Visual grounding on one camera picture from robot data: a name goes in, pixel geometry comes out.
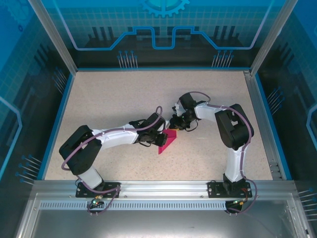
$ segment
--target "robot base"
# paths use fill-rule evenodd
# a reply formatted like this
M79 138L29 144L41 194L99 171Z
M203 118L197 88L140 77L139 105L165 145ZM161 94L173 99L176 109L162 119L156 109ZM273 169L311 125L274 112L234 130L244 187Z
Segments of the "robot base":
M243 188L248 191L248 198L252 197L251 186L244 179L233 182L228 186L228 181L216 182L212 180L207 183L208 197L209 198L245 198L246 194Z
M118 187L118 186L120 186L119 182L108 182L108 183L105 183L105 185L103 186L101 191L110 190L110 189L112 189L114 187ZM115 194L115 191L105 193L105 194L103 194L103 198L113 198L114 194ZM76 197L94 198L97 195L98 195L98 193L94 193L94 192L91 192L90 190L88 190L82 182L78 183L77 190L76 190Z

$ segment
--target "gear logo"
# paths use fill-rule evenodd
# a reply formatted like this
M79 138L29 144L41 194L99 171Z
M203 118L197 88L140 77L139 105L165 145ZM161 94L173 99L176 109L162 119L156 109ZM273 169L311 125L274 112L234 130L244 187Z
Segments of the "gear logo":
M6 7L18 24L23 24L30 15L29 3L27 0L0 0L0 6Z
M189 0L141 0L143 10L147 10L149 14L155 17L172 17L178 14L179 10L184 10L185 5L189 4Z

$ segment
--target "red triangular object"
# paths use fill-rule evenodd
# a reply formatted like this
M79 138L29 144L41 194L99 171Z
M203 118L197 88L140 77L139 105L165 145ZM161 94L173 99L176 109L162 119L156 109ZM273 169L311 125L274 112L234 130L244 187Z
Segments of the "red triangular object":
M176 139L177 136L176 130L165 129L163 132L167 134L167 141L165 145L158 147L159 155Z

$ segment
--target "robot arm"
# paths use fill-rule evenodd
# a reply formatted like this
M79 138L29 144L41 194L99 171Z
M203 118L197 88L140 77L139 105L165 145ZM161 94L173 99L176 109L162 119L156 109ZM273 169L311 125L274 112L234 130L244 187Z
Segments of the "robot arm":
M160 117L155 123L158 117L160 117L158 113L153 113L148 119L131 121L125 126L109 130L91 130L88 126L83 125L61 146L59 153L66 160L84 141L101 134L80 148L67 162L67 165L73 175L78 176L89 188L103 191L104 181L93 167L93 162L99 151L123 144L140 143L144 146L151 144L163 146L166 143L167 134L162 131L169 127L169 121Z
M230 108L238 111L249 123L239 104L232 105ZM223 186L229 194L236 184L245 182L240 173L240 163L243 159L241 156L242 148L249 139L249 132L241 118L231 110L209 105L205 101L197 103L190 93L180 97L173 110L175 114L170 120L171 129L187 130L194 120L208 119L216 122L222 142L228 147L227 168L223 176Z

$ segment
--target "beige work surface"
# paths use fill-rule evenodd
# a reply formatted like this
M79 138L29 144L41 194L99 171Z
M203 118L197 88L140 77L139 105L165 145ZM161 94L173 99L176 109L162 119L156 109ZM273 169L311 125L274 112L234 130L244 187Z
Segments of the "beige work surface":
M242 106L255 131L245 174L250 179L272 179L243 72L160 70L77 73L45 179L76 179L60 168L63 159L58 149L79 126L122 126L146 119L158 105L163 117L170 119L171 108L188 91L207 93L211 104ZM193 96L197 101L205 99ZM101 151L94 166L105 180L217 180L222 179L226 158L217 124L201 120L192 132L178 131L161 155L154 145L121 145Z

